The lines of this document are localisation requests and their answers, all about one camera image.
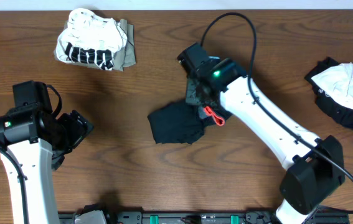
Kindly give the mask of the black pants with red waistband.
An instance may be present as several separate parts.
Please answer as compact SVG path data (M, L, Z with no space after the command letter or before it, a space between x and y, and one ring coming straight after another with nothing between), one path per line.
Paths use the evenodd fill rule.
M203 106L179 100L148 115L154 141L159 144L192 144L205 134L205 128L216 124Z

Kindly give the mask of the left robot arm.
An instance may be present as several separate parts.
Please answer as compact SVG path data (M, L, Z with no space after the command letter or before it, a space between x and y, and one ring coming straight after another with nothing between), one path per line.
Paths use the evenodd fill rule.
M14 223L109 223L102 208L73 214L57 210L53 171L93 130L80 113L53 108L51 85L28 81L13 86L15 107L0 116L0 158L11 193Z

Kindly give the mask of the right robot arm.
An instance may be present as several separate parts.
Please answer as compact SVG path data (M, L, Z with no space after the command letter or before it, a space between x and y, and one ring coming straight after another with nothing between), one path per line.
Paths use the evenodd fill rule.
M187 73L189 104L223 109L250 128L286 171L280 184L280 223L310 222L320 204L345 181L342 146L334 136L321 139L270 101L248 72L230 58L211 57L194 43L177 60Z

